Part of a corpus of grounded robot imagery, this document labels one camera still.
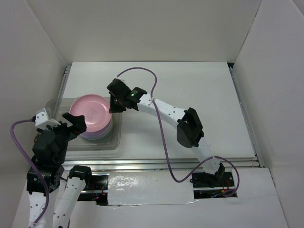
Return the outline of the pink plate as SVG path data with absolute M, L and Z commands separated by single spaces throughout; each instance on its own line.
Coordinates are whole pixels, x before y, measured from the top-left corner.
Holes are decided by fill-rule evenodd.
M 110 126 L 112 114 L 110 102 L 99 95 L 84 95 L 71 105 L 69 113 L 85 117 L 86 134 L 98 134 Z

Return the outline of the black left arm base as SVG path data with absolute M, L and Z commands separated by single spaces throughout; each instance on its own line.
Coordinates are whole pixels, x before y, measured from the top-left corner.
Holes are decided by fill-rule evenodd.
M 90 201 L 98 206 L 108 206 L 108 181 L 109 175 L 92 175 L 77 201 Z

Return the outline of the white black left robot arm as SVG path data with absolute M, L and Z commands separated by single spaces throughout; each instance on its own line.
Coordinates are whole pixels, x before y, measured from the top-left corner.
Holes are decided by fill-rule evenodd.
M 62 198 L 55 204 L 64 173 L 63 163 L 68 143 L 86 131 L 83 115 L 64 113 L 62 116 L 71 125 L 45 120 L 44 126 L 37 128 L 38 134 L 32 149 L 34 156 L 31 159 L 34 166 L 27 173 L 31 228 L 69 227 L 81 191 L 91 188 L 94 183 L 89 167 L 74 166 L 69 172 Z

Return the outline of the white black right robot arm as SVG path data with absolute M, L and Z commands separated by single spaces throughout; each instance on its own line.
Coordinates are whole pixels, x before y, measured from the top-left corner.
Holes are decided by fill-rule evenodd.
M 187 110 L 169 105 L 135 87 L 130 89 L 122 80 L 116 78 L 108 86 L 110 94 L 110 112 L 122 113 L 128 109 L 148 113 L 157 117 L 162 141 L 165 141 L 162 122 L 166 122 L 176 130 L 176 139 L 180 145 L 191 149 L 199 160 L 197 167 L 202 167 L 205 180 L 212 186 L 223 181 L 224 165 L 213 156 L 203 132 L 203 126 L 195 109 Z

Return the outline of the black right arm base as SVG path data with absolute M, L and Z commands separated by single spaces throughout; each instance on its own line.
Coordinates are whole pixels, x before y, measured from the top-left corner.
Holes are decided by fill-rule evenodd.
M 219 170 L 214 175 L 206 172 L 193 173 L 190 183 L 192 183 L 194 188 L 234 187 L 232 172 L 225 171 L 225 167 L 222 164 L 220 164 Z

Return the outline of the purple plate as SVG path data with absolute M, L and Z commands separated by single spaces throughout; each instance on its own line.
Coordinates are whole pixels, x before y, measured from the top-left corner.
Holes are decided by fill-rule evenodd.
M 98 132 L 85 132 L 80 134 L 80 136 L 87 140 L 97 140 L 106 137 L 108 134 L 111 133 L 112 129 L 114 127 L 114 124 L 110 122 L 104 129 L 98 131 Z

